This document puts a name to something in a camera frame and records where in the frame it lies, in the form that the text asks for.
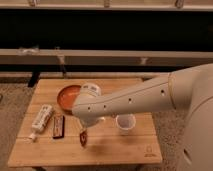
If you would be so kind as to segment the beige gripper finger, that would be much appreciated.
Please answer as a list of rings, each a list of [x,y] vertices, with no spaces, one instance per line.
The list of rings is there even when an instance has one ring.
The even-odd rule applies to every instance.
[[[80,133],[82,133],[82,132],[84,132],[86,130],[86,127],[83,125],[83,123],[81,122],[81,120],[79,120],[78,122],[79,122]]]

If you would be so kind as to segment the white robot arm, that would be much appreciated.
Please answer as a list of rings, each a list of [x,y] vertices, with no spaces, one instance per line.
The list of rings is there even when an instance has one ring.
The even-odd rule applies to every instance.
[[[155,77],[102,95],[85,84],[72,113],[85,126],[103,116],[186,109],[186,126],[177,171],[213,171],[213,63]]]

